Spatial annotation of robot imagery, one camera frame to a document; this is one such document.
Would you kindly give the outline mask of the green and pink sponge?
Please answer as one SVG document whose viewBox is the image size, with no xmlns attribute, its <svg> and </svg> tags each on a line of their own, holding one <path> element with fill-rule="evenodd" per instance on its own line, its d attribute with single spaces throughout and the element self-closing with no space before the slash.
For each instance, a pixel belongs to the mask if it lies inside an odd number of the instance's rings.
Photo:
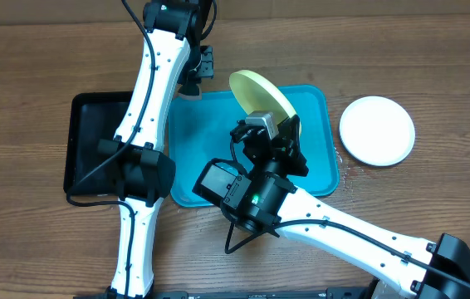
<svg viewBox="0 0 470 299">
<path fill-rule="evenodd" d="M 178 89 L 178 97 L 184 100 L 201 100 L 202 90 L 199 84 L 186 83 Z"/>
</svg>

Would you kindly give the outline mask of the yellow-green plate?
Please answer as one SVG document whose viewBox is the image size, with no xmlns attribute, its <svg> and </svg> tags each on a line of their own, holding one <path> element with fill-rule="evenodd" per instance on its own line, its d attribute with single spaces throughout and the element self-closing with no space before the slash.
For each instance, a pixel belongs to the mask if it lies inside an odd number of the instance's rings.
<svg viewBox="0 0 470 299">
<path fill-rule="evenodd" d="M 245 122 L 264 127 L 270 140 L 279 134 L 279 124 L 297 115 L 286 96 L 267 78 L 254 71 L 232 73 L 229 86 L 247 114 Z"/>
</svg>

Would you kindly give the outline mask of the white plate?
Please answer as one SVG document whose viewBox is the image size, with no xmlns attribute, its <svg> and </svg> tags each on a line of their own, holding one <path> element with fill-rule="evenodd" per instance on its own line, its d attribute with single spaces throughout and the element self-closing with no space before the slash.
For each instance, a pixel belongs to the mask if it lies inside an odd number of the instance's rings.
<svg viewBox="0 0 470 299">
<path fill-rule="evenodd" d="M 339 123 L 340 140 L 357 160 L 387 167 L 406 159 L 414 147 L 412 117 L 397 102 L 365 96 L 350 103 Z"/>
</svg>

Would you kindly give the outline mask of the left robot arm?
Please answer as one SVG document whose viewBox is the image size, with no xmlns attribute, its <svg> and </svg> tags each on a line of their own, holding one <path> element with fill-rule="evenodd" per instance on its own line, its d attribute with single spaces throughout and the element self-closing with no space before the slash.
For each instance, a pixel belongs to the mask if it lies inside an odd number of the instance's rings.
<svg viewBox="0 0 470 299">
<path fill-rule="evenodd" d="M 101 168 L 115 180 L 120 210 L 119 255 L 109 298 L 146 298 L 153 291 L 153 247 L 161 203 L 174 183 L 175 163 L 164 154 L 174 94 L 201 95 L 200 71 L 211 72 L 201 46 L 213 29 L 214 1 L 151 1 L 136 18 L 143 56 L 128 109 Z"/>
</svg>

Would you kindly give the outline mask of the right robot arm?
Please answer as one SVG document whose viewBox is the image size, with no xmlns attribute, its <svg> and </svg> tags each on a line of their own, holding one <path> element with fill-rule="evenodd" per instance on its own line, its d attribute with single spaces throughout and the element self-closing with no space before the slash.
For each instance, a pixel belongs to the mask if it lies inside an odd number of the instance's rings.
<svg viewBox="0 0 470 299">
<path fill-rule="evenodd" d="M 289 176 L 308 173 L 301 153 L 298 115 L 275 122 L 271 112 L 253 112 L 231 131 L 233 145 L 253 164 L 212 159 L 193 192 L 221 209 L 231 228 L 249 232 L 227 254 L 264 234 L 320 248 L 377 278 L 401 298 L 470 298 L 470 250 L 449 234 L 437 242 L 379 228 L 323 203 Z"/>
</svg>

